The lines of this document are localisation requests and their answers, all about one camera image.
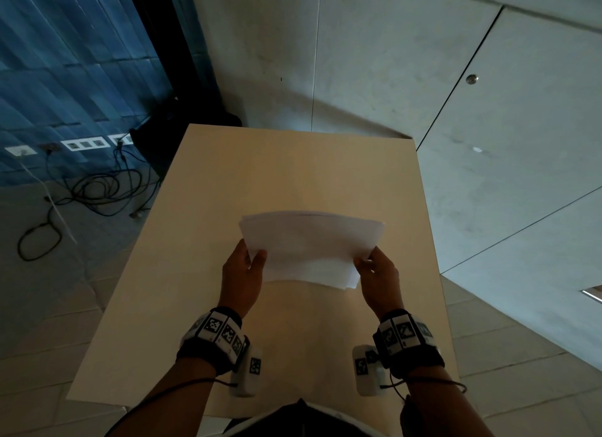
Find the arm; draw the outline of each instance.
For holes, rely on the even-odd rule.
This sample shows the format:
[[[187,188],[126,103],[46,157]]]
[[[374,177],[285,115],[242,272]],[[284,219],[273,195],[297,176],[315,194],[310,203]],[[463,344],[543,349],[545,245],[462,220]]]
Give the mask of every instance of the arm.
[[[361,277],[366,303],[379,320],[388,312],[403,309],[399,273],[395,264],[376,247],[368,260],[354,260]],[[410,396],[425,422],[427,435],[445,437],[493,437],[483,420],[455,385],[412,382],[412,377],[451,380],[441,366],[418,367],[406,380]]]
[[[260,294],[266,259],[267,253],[260,251],[251,262],[245,241],[241,239],[223,266],[222,292],[217,306],[229,307],[244,318]],[[182,357],[145,400],[196,379],[215,379],[215,368],[203,359]],[[195,437],[212,386],[213,383],[197,383],[170,392],[126,415],[107,437]]]

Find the stack of paper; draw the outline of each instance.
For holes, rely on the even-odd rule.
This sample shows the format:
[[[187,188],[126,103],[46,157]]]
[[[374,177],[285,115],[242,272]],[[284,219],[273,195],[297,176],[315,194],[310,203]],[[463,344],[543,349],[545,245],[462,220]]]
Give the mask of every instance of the stack of paper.
[[[353,258],[368,258],[384,223],[333,213],[289,211],[244,216],[239,223],[249,254],[267,250],[264,281],[301,280],[355,288]]]

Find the table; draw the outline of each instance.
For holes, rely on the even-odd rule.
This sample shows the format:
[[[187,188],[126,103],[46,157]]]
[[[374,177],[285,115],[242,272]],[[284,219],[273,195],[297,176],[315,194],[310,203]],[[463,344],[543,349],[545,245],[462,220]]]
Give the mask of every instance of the table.
[[[68,398],[136,405],[217,303],[242,215],[285,210],[383,221],[379,246],[399,270],[406,308],[429,325],[457,379],[414,147],[411,139],[191,124]],[[243,325],[263,349],[261,390],[234,398],[215,385],[207,416],[248,417],[302,397],[401,435],[395,393],[355,389],[351,350],[370,344],[377,325],[359,286],[264,283]]]

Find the wristband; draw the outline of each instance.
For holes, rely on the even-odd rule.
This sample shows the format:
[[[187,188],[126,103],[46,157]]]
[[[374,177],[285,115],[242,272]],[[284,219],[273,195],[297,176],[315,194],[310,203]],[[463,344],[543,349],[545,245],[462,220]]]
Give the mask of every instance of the wristband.
[[[395,378],[405,379],[417,367],[445,367],[429,328],[404,309],[382,317],[372,338],[383,367]]]
[[[236,369],[250,345],[239,322],[242,324],[242,319],[229,307],[216,307],[201,315],[182,338],[176,359],[204,359],[217,375]]]

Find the person's left hand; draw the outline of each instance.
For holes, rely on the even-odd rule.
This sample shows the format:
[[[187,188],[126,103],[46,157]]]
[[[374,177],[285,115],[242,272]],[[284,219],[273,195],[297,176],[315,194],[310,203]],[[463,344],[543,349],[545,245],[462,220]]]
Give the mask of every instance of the person's left hand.
[[[222,292],[217,306],[230,307],[244,318],[260,295],[266,259],[267,251],[260,250],[251,262],[245,240],[240,239],[223,265]]]

